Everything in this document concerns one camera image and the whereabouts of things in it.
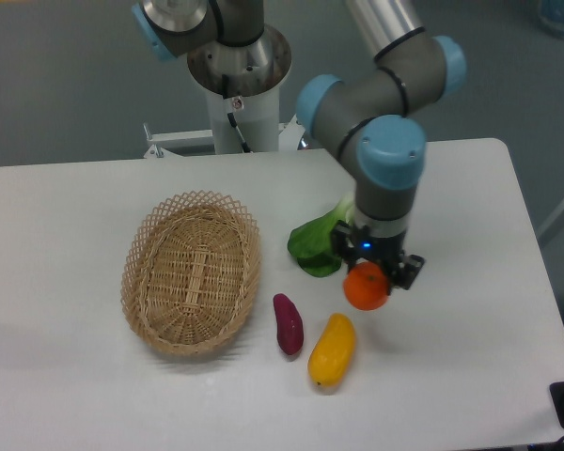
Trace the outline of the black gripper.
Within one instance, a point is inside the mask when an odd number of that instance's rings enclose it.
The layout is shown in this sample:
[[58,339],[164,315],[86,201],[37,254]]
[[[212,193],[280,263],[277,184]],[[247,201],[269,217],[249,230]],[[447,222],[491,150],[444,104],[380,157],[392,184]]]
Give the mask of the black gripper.
[[376,237],[367,226],[357,228],[346,222],[336,223],[331,230],[330,240],[333,254],[347,265],[350,272],[359,260],[375,263],[385,272],[389,289],[408,290],[425,265],[425,258],[405,255],[403,243],[407,229],[389,237]]

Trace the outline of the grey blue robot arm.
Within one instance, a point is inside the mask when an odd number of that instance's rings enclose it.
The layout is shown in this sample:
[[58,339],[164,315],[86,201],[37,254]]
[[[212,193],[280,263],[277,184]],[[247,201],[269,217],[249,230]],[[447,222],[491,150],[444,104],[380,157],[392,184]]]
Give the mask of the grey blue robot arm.
[[[390,287],[407,289],[424,265],[403,248],[426,149],[411,115],[459,89],[467,65],[453,39],[427,33],[409,1],[351,1],[348,10],[374,72],[356,84],[312,79],[295,114],[355,181],[353,218],[335,221],[324,242],[349,267],[372,262]],[[160,59],[186,58],[217,153],[280,149],[279,89],[291,50],[265,23],[262,2],[139,1],[132,14]]]

